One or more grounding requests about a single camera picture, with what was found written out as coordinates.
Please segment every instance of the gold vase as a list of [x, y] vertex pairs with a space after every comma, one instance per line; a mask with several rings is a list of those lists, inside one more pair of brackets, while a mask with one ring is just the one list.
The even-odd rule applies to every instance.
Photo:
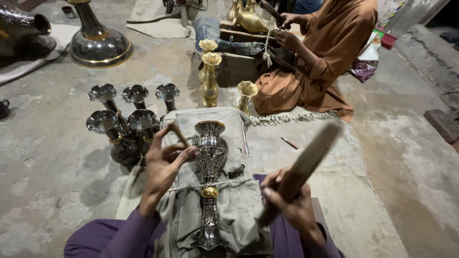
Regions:
[[[214, 40], [201, 40], [199, 41], [199, 46], [204, 50], [204, 54], [209, 53], [210, 51], [217, 48], [217, 43]], [[201, 84], [207, 81], [207, 65], [204, 64], [204, 67], [199, 71], [198, 79]]]
[[222, 57], [209, 52], [202, 55], [202, 61], [207, 65], [207, 81], [201, 85], [202, 103], [205, 107], [216, 107], [219, 86], [215, 81], [215, 67], [221, 63]]
[[231, 6], [231, 9], [226, 14], [226, 19], [230, 22], [232, 22], [234, 18], [236, 17], [239, 1], [242, 1], [242, 0], [233, 0], [233, 5]]
[[242, 8], [237, 11], [236, 18], [233, 20], [233, 25], [237, 24], [251, 33], [263, 32], [267, 34], [269, 31], [269, 27], [264, 23], [259, 14], [251, 11], [242, 11]]
[[246, 11], [255, 12], [255, 3], [257, 0], [247, 0]]
[[249, 99], [258, 93], [258, 87], [251, 81], [246, 81], [239, 83], [237, 85], [237, 90], [241, 95], [237, 109], [244, 112], [247, 116], [250, 116], [247, 105], [249, 105]]

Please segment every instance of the purple sleeve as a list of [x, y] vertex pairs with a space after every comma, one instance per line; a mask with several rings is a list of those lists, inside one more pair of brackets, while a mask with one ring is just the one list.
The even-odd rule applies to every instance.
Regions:
[[301, 239], [304, 257], [308, 257], [308, 258], [346, 258], [346, 256], [344, 256], [344, 254], [340, 250], [338, 250], [338, 248], [335, 246], [335, 243], [331, 239], [330, 235], [327, 234], [324, 227], [320, 223], [317, 223], [317, 225], [319, 226], [320, 231], [322, 231], [322, 234], [324, 235], [326, 244], [318, 245], [313, 242], [305, 243], [304, 240]]
[[150, 238], [160, 221], [156, 212], [152, 218], [144, 218], [135, 209], [99, 258], [145, 257]]

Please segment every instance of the dirty floor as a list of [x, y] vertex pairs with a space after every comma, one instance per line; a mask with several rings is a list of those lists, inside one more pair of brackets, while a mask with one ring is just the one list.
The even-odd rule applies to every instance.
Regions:
[[[153, 39], [127, 29], [134, 3], [91, 3], [103, 24], [134, 43], [126, 63], [88, 69], [67, 53], [0, 87], [0, 99], [9, 99], [12, 108], [10, 117], [0, 120], [0, 257], [62, 257], [76, 229], [92, 219], [115, 217], [129, 171], [111, 160], [106, 136], [85, 128], [86, 118], [103, 109], [88, 100], [91, 86], [111, 83], [120, 95], [134, 84], [153, 92], [173, 82], [181, 91], [178, 109], [202, 106], [199, 63], [190, 61], [194, 42]], [[218, 1], [205, 15], [223, 18], [230, 3]], [[34, 11], [51, 22], [79, 25], [78, 19], [65, 18], [64, 5], [48, 0]], [[360, 84], [344, 74], [338, 87], [356, 112], [310, 182], [337, 246], [348, 257], [405, 257], [405, 249], [409, 257], [458, 257], [459, 155], [422, 117], [428, 109], [446, 111], [432, 86], [396, 50], [381, 49], [374, 77]], [[134, 110], [120, 96], [115, 102], [124, 115]], [[158, 116], [165, 114], [164, 103], [153, 95], [146, 103]], [[294, 150], [271, 139], [284, 136], [304, 147], [321, 123], [250, 128], [249, 168], [269, 173], [291, 164]], [[372, 218], [383, 234], [367, 229]]]

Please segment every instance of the hand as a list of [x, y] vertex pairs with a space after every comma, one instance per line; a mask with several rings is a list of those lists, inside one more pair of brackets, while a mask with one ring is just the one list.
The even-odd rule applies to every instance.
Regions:
[[282, 168], [275, 173], [267, 175], [260, 185], [263, 196], [281, 210], [290, 224], [300, 232], [303, 240], [314, 241], [317, 244], [324, 245], [325, 238], [315, 220], [309, 185], [304, 184], [302, 186], [298, 193], [299, 197], [293, 200], [292, 203], [285, 202], [284, 198], [274, 190], [279, 187], [280, 182], [290, 172], [290, 169], [291, 167]]
[[180, 167], [198, 155], [196, 146], [185, 148], [183, 143], [161, 148], [162, 139], [170, 130], [170, 126], [167, 126], [157, 132], [145, 155], [147, 179], [139, 204], [139, 213], [145, 217], [154, 213], [159, 200], [172, 186]]
[[303, 44], [298, 37], [287, 31], [275, 31], [274, 36], [277, 43], [293, 52], [297, 52], [298, 47]]
[[285, 22], [282, 25], [277, 23], [277, 27], [279, 28], [286, 28], [287, 25], [290, 25], [292, 23], [297, 23], [300, 25], [306, 23], [306, 16], [304, 16], [303, 14], [283, 12], [281, 13], [281, 16], [285, 19]]

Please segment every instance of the slipper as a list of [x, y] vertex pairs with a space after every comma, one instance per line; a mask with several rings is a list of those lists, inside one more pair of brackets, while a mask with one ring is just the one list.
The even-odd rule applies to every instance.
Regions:
[[451, 30], [448, 32], [444, 32], [440, 34], [440, 37], [446, 40], [449, 43], [457, 43], [459, 42], [459, 31], [458, 30]]

